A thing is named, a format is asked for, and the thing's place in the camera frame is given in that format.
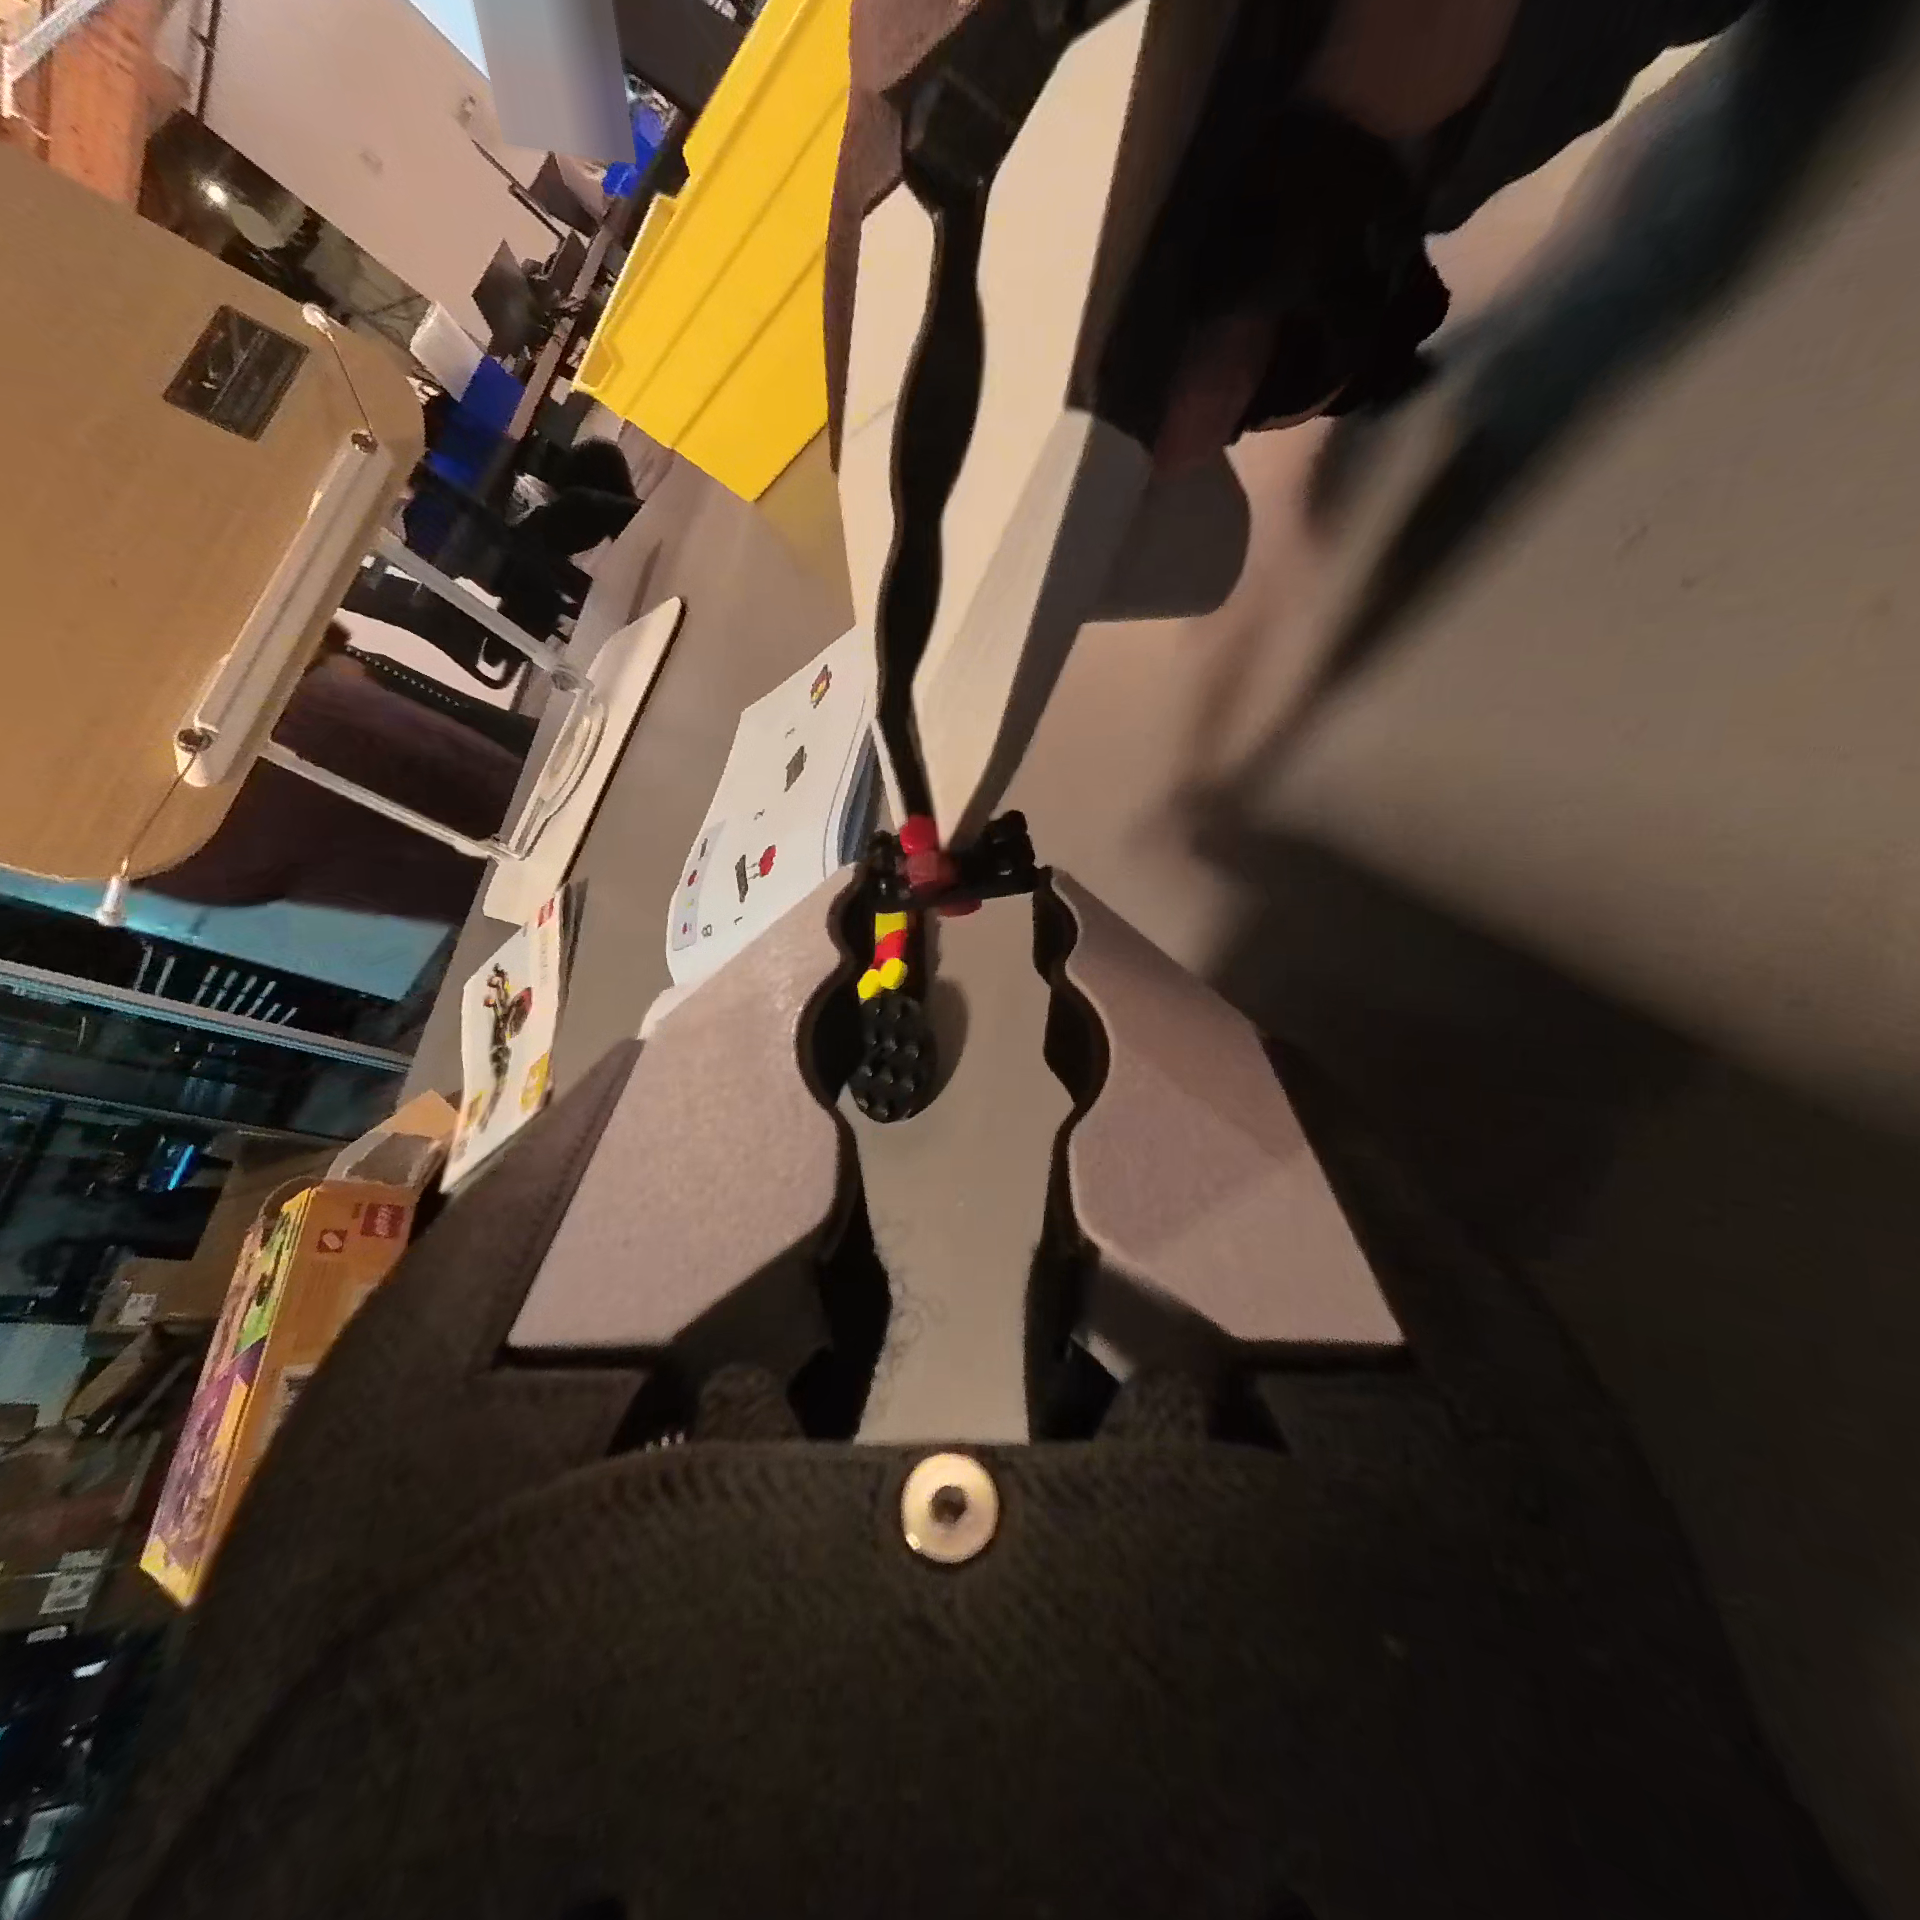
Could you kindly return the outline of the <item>small white yellow leaflet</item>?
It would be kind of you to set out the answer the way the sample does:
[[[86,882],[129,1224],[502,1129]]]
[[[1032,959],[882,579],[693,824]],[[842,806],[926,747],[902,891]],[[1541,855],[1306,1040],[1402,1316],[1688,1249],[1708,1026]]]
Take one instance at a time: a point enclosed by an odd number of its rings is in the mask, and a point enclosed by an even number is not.
[[[580,880],[565,882],[464,984],[464,1086],[438,1180],[442,1195],[493,1163],[552,1090],[552,1048],[582,899]]]

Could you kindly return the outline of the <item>person's right hand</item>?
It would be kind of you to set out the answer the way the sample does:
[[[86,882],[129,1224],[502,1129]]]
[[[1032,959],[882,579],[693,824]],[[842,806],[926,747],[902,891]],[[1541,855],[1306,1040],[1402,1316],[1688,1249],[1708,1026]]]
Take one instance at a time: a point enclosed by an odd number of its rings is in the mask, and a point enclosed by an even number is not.
[[[1421,236],[1429,176],[1518,17],[1514,2],[1332,7],[1237,202],[1213,209],[1220,273],[1172,378],[1158,470],[1384,393],[1412,369],[1449,311]]]

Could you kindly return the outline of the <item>blue plastic bin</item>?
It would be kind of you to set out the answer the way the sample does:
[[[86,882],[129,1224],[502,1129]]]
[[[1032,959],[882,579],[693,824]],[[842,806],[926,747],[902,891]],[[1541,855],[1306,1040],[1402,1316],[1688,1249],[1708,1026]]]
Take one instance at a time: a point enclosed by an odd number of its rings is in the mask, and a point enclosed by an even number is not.
[[[521,404],[521,379],[498,359],[482,354],[458,392],[432,392],[422,400],[424,474],[474,495],[505,449]]]

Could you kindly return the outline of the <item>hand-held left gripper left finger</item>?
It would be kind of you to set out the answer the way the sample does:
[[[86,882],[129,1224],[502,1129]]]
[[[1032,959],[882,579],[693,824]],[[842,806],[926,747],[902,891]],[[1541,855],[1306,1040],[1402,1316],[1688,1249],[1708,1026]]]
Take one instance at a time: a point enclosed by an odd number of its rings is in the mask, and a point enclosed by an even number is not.
[[[510,1330],[532,1359],[809,1359],[848,1129],[810,1056],[855,879],[828,879],[637,1043]]]

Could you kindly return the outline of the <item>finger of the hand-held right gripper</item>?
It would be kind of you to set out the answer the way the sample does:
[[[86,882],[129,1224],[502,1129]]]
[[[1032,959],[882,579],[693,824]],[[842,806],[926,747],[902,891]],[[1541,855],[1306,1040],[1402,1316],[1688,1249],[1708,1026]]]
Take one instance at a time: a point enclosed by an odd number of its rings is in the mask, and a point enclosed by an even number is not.
[[[897,820],[936,820],[916,675],[943,606],[943,515],[976,432],[976,286],[992,193],[912,168],[857,238],[837,470],[855,612],[872,646],[872,736]]]
[[[1205,100],[1205,17],[1121,4],[1054,59],[986,188],[980,378],[912,687],[938,832],[983,832],[1144,500],[1098,364]]]

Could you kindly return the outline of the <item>yellow plastic bin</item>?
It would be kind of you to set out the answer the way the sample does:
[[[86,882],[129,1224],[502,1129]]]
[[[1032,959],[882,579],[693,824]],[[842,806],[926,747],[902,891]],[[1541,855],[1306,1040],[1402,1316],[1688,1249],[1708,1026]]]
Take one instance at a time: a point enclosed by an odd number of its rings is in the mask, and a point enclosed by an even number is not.
[[[693,122],[575,388],[754,503],[825,432],[825,238],[849,2],[772,2]]]

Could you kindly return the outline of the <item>orange cardboard box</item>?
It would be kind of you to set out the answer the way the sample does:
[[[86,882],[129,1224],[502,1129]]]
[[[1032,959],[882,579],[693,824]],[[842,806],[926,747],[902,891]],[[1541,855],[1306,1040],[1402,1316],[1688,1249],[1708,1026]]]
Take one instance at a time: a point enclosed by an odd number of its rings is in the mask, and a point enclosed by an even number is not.
[[[401,1258],[418,1190],[317,1180],[277,1190],[230,1273],[140,1570],[175,1608],[209,1564],[273,1433]]]

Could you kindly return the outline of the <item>black lego plate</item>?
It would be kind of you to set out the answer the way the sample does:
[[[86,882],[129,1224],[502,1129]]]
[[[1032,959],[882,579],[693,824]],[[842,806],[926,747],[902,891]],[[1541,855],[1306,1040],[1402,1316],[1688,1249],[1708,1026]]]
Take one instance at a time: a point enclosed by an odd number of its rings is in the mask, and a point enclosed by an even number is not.
[[[974,842],[959,848],[943,842],[957,862],[957,886],[941,896],[913,894],[896,838],[897,831],[874,832],[860,862],[868,899],[878,910],[964,918],[986,900],[1025,896],[1040,882],[1032,839],[1020,810],[992,818]]]

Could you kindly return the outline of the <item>white flat base plate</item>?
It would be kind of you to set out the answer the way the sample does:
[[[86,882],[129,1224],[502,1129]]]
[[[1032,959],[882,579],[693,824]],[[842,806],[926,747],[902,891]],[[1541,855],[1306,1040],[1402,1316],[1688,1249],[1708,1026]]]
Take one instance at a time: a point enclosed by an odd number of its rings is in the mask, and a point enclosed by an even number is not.
[[[592,818],[633,739],[685,616],[670,598],[607,636],[560,695],[560,729],[534,755],[534,784],[502,834],[479,910],[527,924],[572,879]]]

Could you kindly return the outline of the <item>person's right forearm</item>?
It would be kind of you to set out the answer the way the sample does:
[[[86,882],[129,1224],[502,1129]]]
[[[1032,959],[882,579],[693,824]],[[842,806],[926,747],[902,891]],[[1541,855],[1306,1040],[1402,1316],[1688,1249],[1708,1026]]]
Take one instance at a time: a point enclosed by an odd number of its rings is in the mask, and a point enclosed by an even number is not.
[[[1452,234],[1496,193],[1607,124],[1660,55],[1708,41],[1746,2],[1520,2],[1488,81],[1423,161],[1423,228]]]

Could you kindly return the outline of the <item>black yellow red lego model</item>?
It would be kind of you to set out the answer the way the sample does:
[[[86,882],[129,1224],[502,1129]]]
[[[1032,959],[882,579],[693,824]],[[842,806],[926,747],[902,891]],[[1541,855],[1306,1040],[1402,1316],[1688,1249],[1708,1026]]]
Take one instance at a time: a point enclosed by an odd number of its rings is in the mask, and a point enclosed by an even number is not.
[[[892,873],[864,879],[860,900],[855,926],[865,943],[855,978],[857,1058],[848,1094],[865,1120],[902,1123],[926,1112],[941,1076],[928,1009],[928,915],[910,904],[905,882]]]

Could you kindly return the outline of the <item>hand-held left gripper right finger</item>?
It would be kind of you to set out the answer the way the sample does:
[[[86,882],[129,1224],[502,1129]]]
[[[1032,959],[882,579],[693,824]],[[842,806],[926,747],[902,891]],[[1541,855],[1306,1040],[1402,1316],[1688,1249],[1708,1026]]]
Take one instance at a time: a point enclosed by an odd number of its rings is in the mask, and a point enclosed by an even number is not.
[[[1390,1359],[1400,1322],[1249,1019],[1068,872],[1034,896],[1034,1308],[1094,1359]]]

